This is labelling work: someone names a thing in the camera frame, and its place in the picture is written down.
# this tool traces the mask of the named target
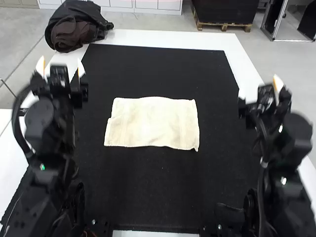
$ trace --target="black rubber mat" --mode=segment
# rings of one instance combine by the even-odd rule
[[[214,222],[215,203],[242,207],[259,162],[223,51],[91,44],[82,63],[89,102],[76,114],[75,160],[90,216],[118,229],[197,232]],[[103,146],[113,100],[147,96],[196,100],[198,152]]]

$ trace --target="wooden pallet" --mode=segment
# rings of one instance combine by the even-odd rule
[[[193,13],[193,17],[194,20],[196,22],[197,25],[197,30],[201,31],[203,30],[203,26],[221,26],[222,27],[222,31],[225,32],[227,30],[228,26],[239,26],[239,27],[244,27],[245,32],[249,33],[251,30],[251,26],[252,24],[235,24],[235,23],[211,23],[211,22],[201,22],[198,19],[198,15],[197,12],[193,6],[193,4],[191,4],[191,9],[192,9],[192,13]]]

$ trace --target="gray floor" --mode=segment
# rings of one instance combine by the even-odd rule
[[[0,8],[0,78],[7,78],[35,45],[32,52],[7,79],[14,92],[27,83],[41,55],[49,61],[54,54],[45,40],[41,39],[52,13],[52,10]],[[187,2],[183,6],[181,16],[118,12],[103,12],[103,15],[112,21],[117,29],[197,32]],[[293,108],[300,110],[316,123],[316,43],[270,42],[260,30],[262,18],[262,13],[256,15],[249,34],[240,28],[228,28],[227,33],[237,35],[263,81],[271,81],[273,75],[278,74],[293,92]],[[295,30],[294,20],[295,18],[288,14],[282,22],[277,39],[292,40],[302,37]],[[209,27],[203,32],[221,31],[218,27]],[[12,101],[13,96],[2,86],[0,108],[10,108]],[[316,166],[316,149],[310,157]]]

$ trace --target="black cloth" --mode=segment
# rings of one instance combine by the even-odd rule
[[[105,31],[113,29],[104,19],[101,7],[92,1],[66,0],[52,15],[45,30],[49,47],[59,52],[71,52],[105,38]]]

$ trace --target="table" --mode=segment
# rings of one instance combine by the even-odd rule
[[[256,101],[257,87],[258,85],[263,84],[262,79],[235,34],[113,30],[108,32],[104,40],[97,43],[162,48],[223,50],[239,86],[239,92],[246,97],[247,102]],[[87,45],[68,54],[56,53],[49,64],[65,63],[68,66],[69,78],[72,79],[77,70],[78,59],[81,60],[83,58],[86,50]],[[45,69],[45,74],[49,73],[49,64]],[[36,98],[30,94],[24,101],[22,107],[29,107],[35,101]],[[8,111],[0,110],[0,118],[5,113],[8,113]],[[22,129],[25,129],[25,124],[22,119],[21,127]],[[11,124],[4,129],[0,136],[0,157],[0,190],[3,194],[0,197],[0,216],[2,216],[28,165],[22,150],[14,139]],[[316,169],[310,159],[305,157],[298,170],[307,193],[310,196],[312,209],[315,212],[316,187],[314,181],[316,180]],[[150,235],[156,237],[159,234],[151,233]],[[174,237],[179,234],[173,233],[168,235]],[[114,236],[142,237],[148,236],[148,233],[115,231]]]
[[[0,136],[11,121],[11,111],[8,109],[0,109]]]

